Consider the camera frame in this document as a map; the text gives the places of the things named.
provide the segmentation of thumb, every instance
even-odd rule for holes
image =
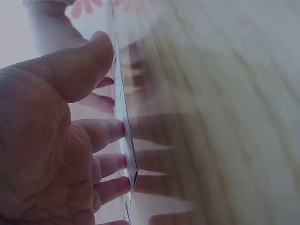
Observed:
[[[97,31],[80,47],[60,50],[22,66],[50,83],[68,102],[77,102],[95,89],[112,61],[112,43],[107,34]]]

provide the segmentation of light wood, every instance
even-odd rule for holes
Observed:
[[[299,224],[299,1],[130,1],[132,225]]]

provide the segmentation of wooden surface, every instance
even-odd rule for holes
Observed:
[[[300,3],[117,2],[132,225],[299,224]]]

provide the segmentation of pink flower pattern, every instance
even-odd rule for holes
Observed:
[[[123,7],[124,13],[134,12],[137,15],[145,14],[144,1],[146,0],[107,0],[109,4],[115,7]],[[151,0],[153,6],[157,6],[159,0]],[[102,7],[103,0],[76,0],[73,5],[71,16],[72,18],[79,18],[85,9],[86,14],[93,13],[93,6]]]
[[[79,18],[82,14],[83,7],[85,9],[86,14],[92,14],[93,13],[92,3],[97,7],[103,6],[102,0],[76,0],[72,8],[71,16],[73,18]]]
[[[135,12],[137,15],[142,15],[145,14],[143,2],[145,2],[145,0],[113,0],[112,5],[113,6],[123,5],[124,13]],[[158,4],[158,0],[152,0],[151,3],[153,6],[156,6]]]

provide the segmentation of hand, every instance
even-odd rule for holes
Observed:
[[[78,47],[87,42],[65,16],[66,7],[65,4],[54,1],[37,1],[27,6],[34,43],[40,55]],[[105,77],[96,88],[112,84],[113,79]],[[79,103],[113,114],[114,100],[111,97],[91,93]]]
[[[93,225],[100,206],[127,193],[122,154],[94,156],[124,135],[118,120],[71,122],[68,103],[110,69],[113,47],[97,32],[85,45],[0,70],[0,215],[14,224]],[[127,224],[119,221],[111,224]]]

